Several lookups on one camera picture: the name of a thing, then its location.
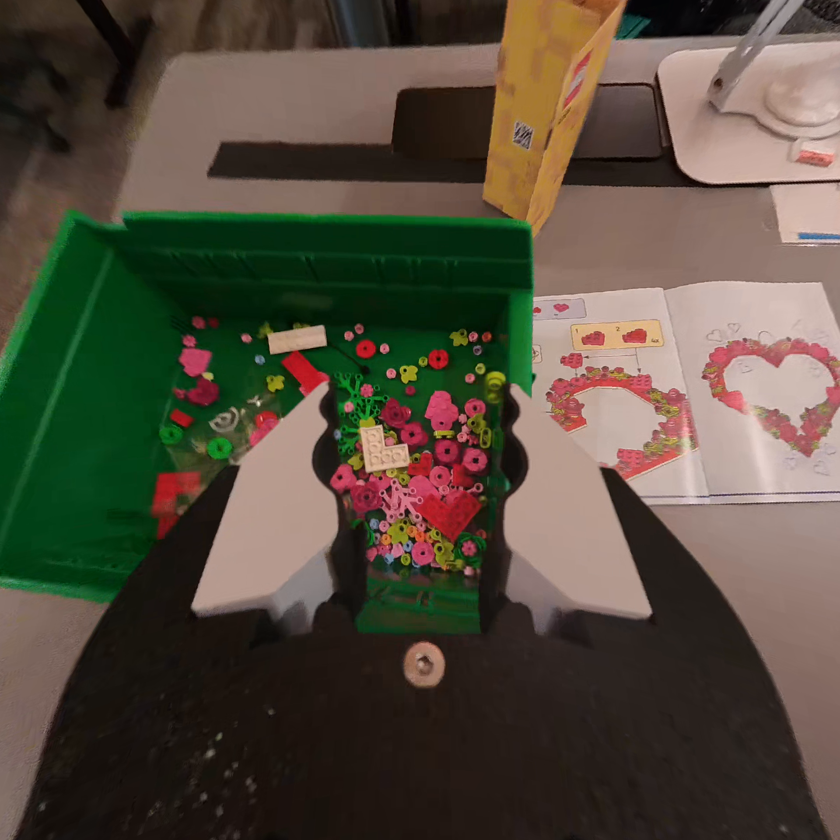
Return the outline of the black chair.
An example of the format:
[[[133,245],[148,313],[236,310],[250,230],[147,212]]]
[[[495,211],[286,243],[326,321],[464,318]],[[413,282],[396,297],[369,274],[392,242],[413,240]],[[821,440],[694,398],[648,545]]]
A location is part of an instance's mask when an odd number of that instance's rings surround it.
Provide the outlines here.
[[[78,1],[85,19],[96,30],[115,62],[115,71],[104,103],[110,110],[127,106],[133,80],[154,21],[145,15],[128,28],[120,25],[103,1]],[[48,108],[24,103],[28,81],[42,77],[48,88],[62,98],[70,94],[70,82],[55,62],[48,58],[38,43],[34,30],[2,29],[1,114],[2,128],[15,128],[42,140],[58,154],[68,154],[72,146],[65,134],[58,131]]]

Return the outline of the green plastic bin with pieces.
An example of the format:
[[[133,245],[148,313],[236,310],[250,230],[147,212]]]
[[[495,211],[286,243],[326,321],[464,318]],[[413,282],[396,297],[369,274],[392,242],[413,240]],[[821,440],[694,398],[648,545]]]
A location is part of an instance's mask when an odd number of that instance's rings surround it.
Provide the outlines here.
[[[162,213],[98,224],[70,214],[2,363],[2,586],[112,605],[109,627],[184,644],[233,488],[228,465],[162,539],[159,437],[182,336],[215,318],[233,344],[268,322],[275,352],[315,328],[495,329],[505,383],[528,395],[533,239],[509,219]],[[358,533],[357,630],[472,635],[477,582],[372,572]]]

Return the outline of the pile of lego pieces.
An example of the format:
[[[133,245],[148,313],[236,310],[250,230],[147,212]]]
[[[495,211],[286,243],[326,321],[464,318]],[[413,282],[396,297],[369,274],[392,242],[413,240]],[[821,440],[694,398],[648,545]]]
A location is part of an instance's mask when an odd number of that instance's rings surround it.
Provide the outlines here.
[[[275,352],[265,322],[236,336],[195,316],[182,336],[159,437],[172,467],[155,479],[162,539],[210,480],[322,382],[335,388],[329,480],[364,534],[372,572],[477,582],[496,517],[498,408],[507,363],[495,329],[317,327],[320,346]]]

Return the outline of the open instruction booklet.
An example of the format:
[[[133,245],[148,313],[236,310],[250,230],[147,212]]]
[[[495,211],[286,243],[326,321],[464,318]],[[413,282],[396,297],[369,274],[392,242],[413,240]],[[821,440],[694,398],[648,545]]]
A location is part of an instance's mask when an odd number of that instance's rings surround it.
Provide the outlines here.
[[[838,501],[839,335],[820,283],[536,297],[532,396],[650,506]]]

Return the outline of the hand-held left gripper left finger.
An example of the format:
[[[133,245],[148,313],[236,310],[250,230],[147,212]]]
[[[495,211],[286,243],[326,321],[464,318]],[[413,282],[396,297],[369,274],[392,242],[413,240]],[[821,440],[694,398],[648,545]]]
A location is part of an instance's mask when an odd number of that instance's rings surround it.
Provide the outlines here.
[[[198,617],[263,611],[281,635],[309,633],[333,595],[358,612],[358,533],[335,470],[328,382],[243,457],[197,585]]]

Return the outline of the white lamp stand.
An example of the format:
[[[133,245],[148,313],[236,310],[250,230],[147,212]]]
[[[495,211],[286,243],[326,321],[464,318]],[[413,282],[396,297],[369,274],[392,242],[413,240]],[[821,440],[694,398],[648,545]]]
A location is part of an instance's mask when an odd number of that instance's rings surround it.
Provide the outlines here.
[[[838,182],[839,47],[775,42],[803,1],[772,1],[731,48],[684,49],[657,69],[680,170],[708,186]],[[793,163],[798,139],[833,140],[834,165]]]

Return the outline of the yellow cardboard box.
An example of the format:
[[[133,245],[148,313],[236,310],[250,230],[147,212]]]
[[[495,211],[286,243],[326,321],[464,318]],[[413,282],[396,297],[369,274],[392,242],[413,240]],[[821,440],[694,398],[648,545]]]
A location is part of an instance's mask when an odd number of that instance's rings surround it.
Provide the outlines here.
[[[533,235],[556,204],[626,4],[507,4],[482,197]]]

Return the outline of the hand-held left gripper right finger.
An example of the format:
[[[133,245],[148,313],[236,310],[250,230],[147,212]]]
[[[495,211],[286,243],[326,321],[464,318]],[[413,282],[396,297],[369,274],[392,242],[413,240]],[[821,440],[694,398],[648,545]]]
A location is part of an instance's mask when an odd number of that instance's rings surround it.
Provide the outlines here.
[[[601,467],[518,384],[502,387],[497,515],[480,573],[480,628],[510,603],[539,634],[584,614],[654,611]]]

